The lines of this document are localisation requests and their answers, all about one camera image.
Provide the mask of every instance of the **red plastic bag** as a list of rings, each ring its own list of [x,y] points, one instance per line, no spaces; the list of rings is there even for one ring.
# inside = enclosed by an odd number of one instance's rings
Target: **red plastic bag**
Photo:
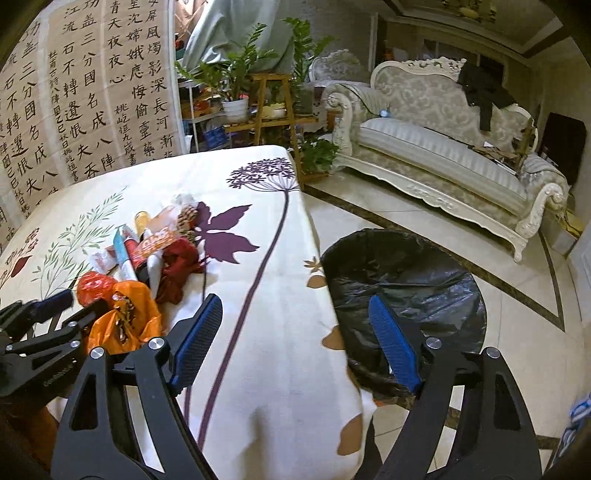
[[[117,281],[113,277],[93,271],[86,272],[80,277],[76,287],[78,303],[87,307],[95,300],[105,299],[113,308],[113,292],[116,283]]]

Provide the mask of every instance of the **sofa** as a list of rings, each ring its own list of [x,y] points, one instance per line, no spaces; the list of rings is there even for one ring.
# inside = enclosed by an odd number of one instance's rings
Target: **sofa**
[[[326,108],[321,98],[324,89],[335,83],[369,88],[371,73],[347,49],[337,50],[326,57],[317,57],[310,65],[310,83],[314,86],[313,115],[318,120],[303,125],[304,132],[317,132],[329,126]]]
[[[370,87],[329,85],[323,103],[337,115],[330,137],[339,147],[336,165],[478,224],[509,241],[520,262],[544,210],[565,208],[569,186],[534,153],[537,131],[517,174],[469,148],[488,142],[513,152],[531,115],[518,105],[494,106],[491,131],[480,131],[480,108],[468,105],[457,83],[465,61],[388,61],[374,70]],[[383,110],[391,118],[382,118]]]

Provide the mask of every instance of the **red cloth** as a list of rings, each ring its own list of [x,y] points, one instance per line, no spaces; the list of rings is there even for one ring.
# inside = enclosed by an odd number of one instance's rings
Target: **red cloth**
[[[162,258],[165,267],[156,302],[177,305],[183,299],[183,287],[189,275],[203,272],[204,263],[199,260],[197,247],[184,237],[166,247]]]

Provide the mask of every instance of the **calligraphy scroll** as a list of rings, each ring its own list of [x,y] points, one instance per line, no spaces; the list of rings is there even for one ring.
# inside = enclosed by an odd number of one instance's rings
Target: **calligraphy scroll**
[[[48,195],[184,153],[168,0],[56,0],[0,73],[0,252]]]

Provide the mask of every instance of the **purple leaf print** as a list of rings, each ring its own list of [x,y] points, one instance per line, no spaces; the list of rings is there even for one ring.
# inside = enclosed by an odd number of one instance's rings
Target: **purple leaf print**
[[[237,264],[234,258],[236,252],[254,252],[258,249],[248,239],[233,233],[207,233],[205,236],[205,251],[207,256],[220,262]]]
[[[197,223],[197,226],[201,230],[207,230],[207,224],[209,223],[209,219],[212,217],[212,211],[203,202],[199,202],[197,204],[197,210],[199,211],[199,222]]]
[[[207,230],[230,230],[236,226],[246,211],[252,205],[243,205],[241,207],[230,208],[226,212],[220,213],[211,219]]]
[[[234,257],[236,252],[254,252],[258,249],[243,236],[225,232],[235,227],[251,205],[242,205],[226,210],[212,218],[211,209],[199,202],[199,222],[197,227],[198,241],[204,241],[205,254],[220,262],[238,264]]]

